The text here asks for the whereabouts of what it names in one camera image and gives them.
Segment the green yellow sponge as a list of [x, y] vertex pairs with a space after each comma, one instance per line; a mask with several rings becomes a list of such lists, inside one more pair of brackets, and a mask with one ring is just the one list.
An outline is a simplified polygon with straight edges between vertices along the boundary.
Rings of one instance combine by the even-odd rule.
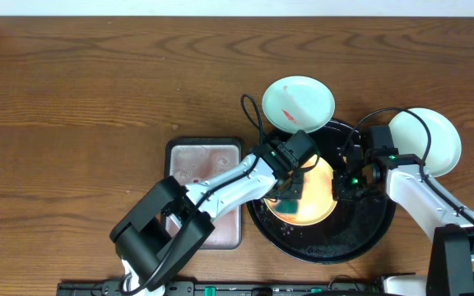
[[297, 199], [279, 200], [275, 204], [274, 210], [284, 215], [295, 215], [299, 209], [299, 201]]

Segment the yellow plate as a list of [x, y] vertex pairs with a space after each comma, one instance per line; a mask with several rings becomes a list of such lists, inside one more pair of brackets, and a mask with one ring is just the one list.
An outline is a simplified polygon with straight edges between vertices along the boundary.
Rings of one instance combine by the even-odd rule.
[[331, 165], [320, 157], [318, 165], [304, 173], [302, 198], [298, 200], [299, 209], [295, 215], [276, 212], [274, 206], [278, 201], [266, 199], [267, 208], [283, 222], [296, 226], [310, 226], [325, 220], [337, 205], [332, 197], [332, 173]]

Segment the mint plate front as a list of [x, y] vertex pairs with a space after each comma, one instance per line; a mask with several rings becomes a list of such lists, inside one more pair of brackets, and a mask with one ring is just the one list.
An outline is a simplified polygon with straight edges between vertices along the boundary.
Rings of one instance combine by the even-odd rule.
[[[412, 108], [427, 125], [431, 135], [430, 152], [425, 167], [434, 177], [443, 176], [456, 167], [462, 153], [462, 143], [456, 127], [442, 114], [425, 108]], [[401, 154], [415, 154], [419, 158], [427, 147], [423, 125], [406, 112], [398, 113], [389, 123], [394, 146]]]

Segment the mint plate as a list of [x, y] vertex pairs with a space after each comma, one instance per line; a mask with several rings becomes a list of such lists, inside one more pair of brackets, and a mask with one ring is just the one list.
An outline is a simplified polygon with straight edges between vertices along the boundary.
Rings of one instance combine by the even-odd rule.
[[262, 100], [267, 120], [288, 133], [317, 131], [332, 119], [335, 107], [332, 92], [308, 76], [288, 76], [273, 82]]
[[[425, 108], [412, 108], [427, 125], [431, 135], [430, 152], [425, 167], [434, 177], [443, 176], [456, 167], [462, 153], [462, 143], [456, 127], [442, 114]], [[389, 123], [394, 146], [401, 154], [415, 154], [419, 158], [427, 147], [423, 125], [406, 112], [398, 113]]]

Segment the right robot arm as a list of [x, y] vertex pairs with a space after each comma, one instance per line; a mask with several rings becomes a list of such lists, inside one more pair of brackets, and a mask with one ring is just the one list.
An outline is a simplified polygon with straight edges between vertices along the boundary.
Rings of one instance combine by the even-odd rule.
[[346, 169], [336, 171], [332, 194], [339, 201], [380, 196], [400, 205], [432, 242], [427, 275], [395, 275], [388, 294], [474, 295], [474, 211], [425, 170], [416, 155], [391, 146], [352, 146]]

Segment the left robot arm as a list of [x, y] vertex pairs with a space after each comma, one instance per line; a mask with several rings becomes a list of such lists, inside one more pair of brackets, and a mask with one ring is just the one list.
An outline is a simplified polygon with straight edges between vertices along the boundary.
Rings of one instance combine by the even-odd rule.
[[247, 155], [237, 166], [199, 183], [159, 181], [109, 235], [125, 274], [122, 295], [162, 290], [215, 229], [219, 217], [265, 197], [313, 157], [285, 145]]

